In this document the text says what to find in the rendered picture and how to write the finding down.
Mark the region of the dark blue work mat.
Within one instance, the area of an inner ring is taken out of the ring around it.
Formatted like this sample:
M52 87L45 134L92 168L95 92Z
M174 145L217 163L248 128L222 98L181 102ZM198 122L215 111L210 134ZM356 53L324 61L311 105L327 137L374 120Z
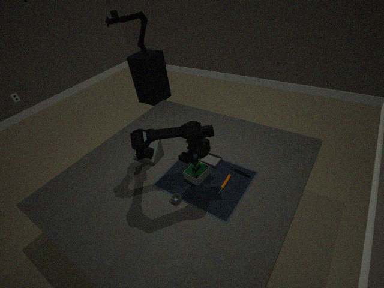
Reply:
M190 162L186 164L177 159L152 186L171 196L178 193L182 196L181 201L228 224L259 172L222 159L216 168L210 166L211 173L196 186L184 179L183 172L190 165ZM233 171L233 168L250 178ZM228 175L231 178L221 190Z

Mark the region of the green circuit board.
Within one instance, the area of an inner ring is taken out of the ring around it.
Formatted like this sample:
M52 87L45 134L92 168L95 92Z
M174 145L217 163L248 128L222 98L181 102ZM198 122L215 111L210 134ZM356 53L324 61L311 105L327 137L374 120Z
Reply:
M199 162L199 163L201 164L201 168L197 172L192 171L193 164L187 170L185 170L184 172L197 179L209 167L209 166L207 166L207 165L205 165L205 164L203 164L201 162ZM197 174L198 174L198 176L196 177Z

